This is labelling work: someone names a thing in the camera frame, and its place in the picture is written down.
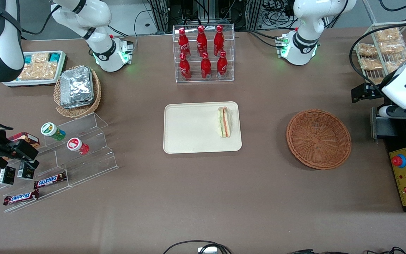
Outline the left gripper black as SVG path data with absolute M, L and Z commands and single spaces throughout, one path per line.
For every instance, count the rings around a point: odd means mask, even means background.
M 363 99 L 383 98 L 381 90 L 374 83 L 365 82 L 352 89 L 352 103 L 357 103 Z

